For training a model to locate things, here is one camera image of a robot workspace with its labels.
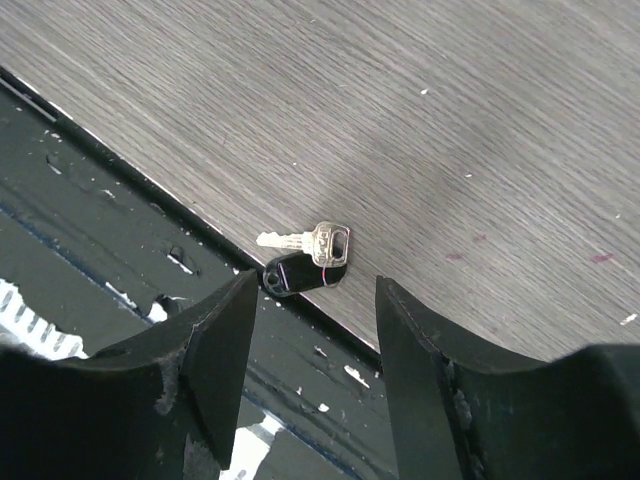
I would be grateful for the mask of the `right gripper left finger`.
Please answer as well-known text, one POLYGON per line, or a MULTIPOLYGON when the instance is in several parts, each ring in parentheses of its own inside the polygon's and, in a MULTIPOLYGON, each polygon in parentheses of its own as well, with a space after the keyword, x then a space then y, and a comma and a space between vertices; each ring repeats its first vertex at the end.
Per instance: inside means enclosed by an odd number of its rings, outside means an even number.
POLYGON ((254 331, 244 271, 87 359, 1 351, 5 479, 215 479, 230 466, 254 331))

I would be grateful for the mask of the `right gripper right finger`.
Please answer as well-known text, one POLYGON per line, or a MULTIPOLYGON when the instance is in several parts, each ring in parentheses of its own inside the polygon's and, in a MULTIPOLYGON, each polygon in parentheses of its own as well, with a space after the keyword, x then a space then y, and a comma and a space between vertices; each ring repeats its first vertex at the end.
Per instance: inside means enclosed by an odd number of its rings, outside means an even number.
POLYGON ((500 347, 378 277, 376 324, 403 479, 635 479, 639 349, 551 362, 500 347))

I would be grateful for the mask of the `key with black tag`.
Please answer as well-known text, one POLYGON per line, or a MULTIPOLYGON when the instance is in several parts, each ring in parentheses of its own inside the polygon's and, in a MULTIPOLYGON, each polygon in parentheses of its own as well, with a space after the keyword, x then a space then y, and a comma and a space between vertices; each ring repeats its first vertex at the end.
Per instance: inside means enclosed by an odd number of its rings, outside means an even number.
POLYGON ((291 250, 265 265, 262 281, 266 291, 285 298, 337 286, 348 269, 350 235, 348 226, 329 221, 302 233, 260 233, 256 238, 259 246, 291 250))

